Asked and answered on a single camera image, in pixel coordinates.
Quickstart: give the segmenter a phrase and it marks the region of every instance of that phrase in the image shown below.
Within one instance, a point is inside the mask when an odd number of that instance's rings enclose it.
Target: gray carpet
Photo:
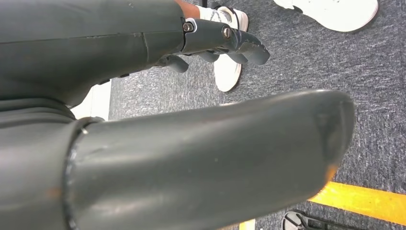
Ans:
[[[268,47],[261,67],[244,66],[239,85],[216,89],[213,67],[197,57],[185,74],[151,69],[112,84],[110,119],[243,101],[303,88],[338,89],[357,105],[354,141],[336,182],[406,194],[406,2],[382,0],[376,21],[356,34],[330,31],[271,0],[222,1],[250,16],[249,31]],[[312,216],[365,230],[405,226],[305,202]],[[284,211],[257,219],[256,229],[278,230]]]

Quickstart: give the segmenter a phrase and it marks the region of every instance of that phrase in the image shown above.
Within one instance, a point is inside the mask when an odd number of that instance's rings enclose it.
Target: yellow floor stripe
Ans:
[[[406,226],[406,195],[330,182],[309,201]]]
[[[255,230],[255,220],[249,220],[240,224],[239,230]]]

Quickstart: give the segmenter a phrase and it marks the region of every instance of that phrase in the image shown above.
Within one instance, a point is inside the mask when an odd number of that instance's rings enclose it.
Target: prosthetic arm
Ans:
[[[0,1],[3,230],[211,230],[314,196],[354,126],[351,99],[309,90],[103,122],[65,105],[179,55],[263,64],[254,36],[171,0]]]
[[[254,36],[223,23],[185,19],[172,0],[1,0],[1,98],[79,104],[89,88],[153,66],[179,72],[175,55],[264,64]]]

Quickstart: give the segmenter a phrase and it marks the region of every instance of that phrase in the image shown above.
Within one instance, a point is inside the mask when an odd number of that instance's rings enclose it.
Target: bolt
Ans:
[[[223,28],[223,37],[225,38],[225,39],[229,39],[230,37],[231,37],[231,29],[230,29],[230,27],[224,27]]]
[[[192,23],[184,23],[183,24],[183,31],[185,31],[185,32],[193,31],[193,24]]]

